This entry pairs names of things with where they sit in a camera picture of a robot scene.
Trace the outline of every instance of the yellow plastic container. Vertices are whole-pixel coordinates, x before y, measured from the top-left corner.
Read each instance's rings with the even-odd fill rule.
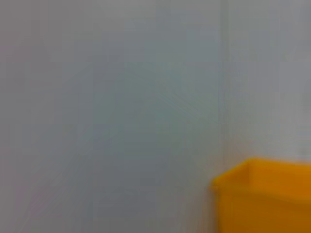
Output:
[[[311,233],[311,165],[250,159],[211,188],[219,233]]]

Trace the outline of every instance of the white wall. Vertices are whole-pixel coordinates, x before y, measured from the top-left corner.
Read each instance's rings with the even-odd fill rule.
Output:
[[[220,1],[3,0],[0,34],[2,232],[212,228]]]
[[[253,155],[308,160],[309,2],[229,1],[230,143],[226,166]]]

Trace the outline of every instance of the plastic bin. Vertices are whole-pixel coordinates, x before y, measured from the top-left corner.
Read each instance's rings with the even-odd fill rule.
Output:
[[[311,233],[311,165],[250,159],[211,188],[219,233]]]

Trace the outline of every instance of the light gray wall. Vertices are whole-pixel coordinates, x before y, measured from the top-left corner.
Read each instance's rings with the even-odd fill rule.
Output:
[[[219,0],[1,1],[1,231],[212,229],[220,22]]]
[[[308,160],[311,5],[306,0],[230,0],[229,149],[226,166],[248,156]]]

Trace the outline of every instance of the yellow bin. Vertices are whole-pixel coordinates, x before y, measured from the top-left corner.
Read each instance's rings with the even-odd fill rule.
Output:
[[[211,188],[219,233],[311,233],[311,165],[250,159]]]

